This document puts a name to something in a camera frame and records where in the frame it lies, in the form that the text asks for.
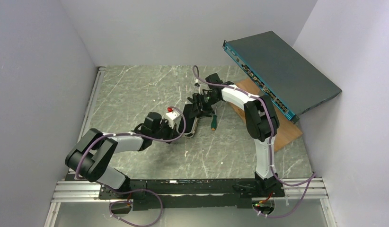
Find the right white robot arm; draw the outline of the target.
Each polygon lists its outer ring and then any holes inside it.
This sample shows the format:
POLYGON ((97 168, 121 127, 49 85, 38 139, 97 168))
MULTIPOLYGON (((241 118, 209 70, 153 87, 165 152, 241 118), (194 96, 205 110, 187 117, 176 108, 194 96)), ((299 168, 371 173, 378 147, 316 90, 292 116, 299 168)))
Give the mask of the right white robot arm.
POLYGON ((255 142, 255 178, 241 181, 233 185, 233 189, 253 197, 283 197, 283 183, 274 166, 274 142, 280 123, 271 99, 251 94, 230 81, 223 82, 216 73, 203 82, 208 88, 188 97, 185 117, 199 119, 213 116, 213 105, 220 101, 234 104, 244 112, 247 132, 255 142))

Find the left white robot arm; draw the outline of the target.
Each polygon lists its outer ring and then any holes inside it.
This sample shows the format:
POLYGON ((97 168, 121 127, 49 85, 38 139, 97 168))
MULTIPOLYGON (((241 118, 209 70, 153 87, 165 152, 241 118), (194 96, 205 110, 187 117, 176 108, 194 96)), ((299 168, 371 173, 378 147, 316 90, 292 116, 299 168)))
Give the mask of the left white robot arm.
POLYGON ((103 184, 117 193, 131 190, 131 179, 112 168, 114 154, 126 151, 144 151, 153 142, 171 143, 183 136, 178 132, 182 113, 169 111, 164 116, 150 112, 143 123, 126 133, 105 133, 89 129, 65 158, 67 167, 75 171, 77 179, 103 184))

